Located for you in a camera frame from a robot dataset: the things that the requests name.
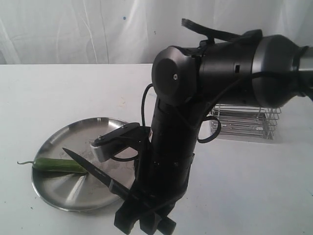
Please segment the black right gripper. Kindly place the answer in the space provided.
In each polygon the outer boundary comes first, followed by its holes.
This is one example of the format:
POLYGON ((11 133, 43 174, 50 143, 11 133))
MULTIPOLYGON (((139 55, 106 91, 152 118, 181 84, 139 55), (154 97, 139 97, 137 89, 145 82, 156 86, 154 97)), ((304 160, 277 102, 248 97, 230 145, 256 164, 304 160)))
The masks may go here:
POLYGON ((156 100, 151 138, 140 154, 133 183, 143 195, 174 208, 185 194, 202 115, 201 102, 174 107, 156 100))

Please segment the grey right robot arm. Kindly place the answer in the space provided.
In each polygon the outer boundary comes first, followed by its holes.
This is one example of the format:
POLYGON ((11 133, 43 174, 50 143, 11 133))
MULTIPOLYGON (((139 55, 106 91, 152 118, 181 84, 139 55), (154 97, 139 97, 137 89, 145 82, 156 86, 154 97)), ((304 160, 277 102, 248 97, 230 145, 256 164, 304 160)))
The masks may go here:
POLYGON ((185 194, 196 143, 217 104, 279 108, 295 96, 312 97, 313 71, 304 68, 308 46, 260 29, 242 35, 213 30, 190 20, 181 24, 206 36, 196 48, 170 46, 152 66, 156 104, 151 126, 129 123, 120 140, 134 146, 135 180, 116 212, 114 225, 129 234, 136 222, 145 233, 171 234, 168 214, 185 194))

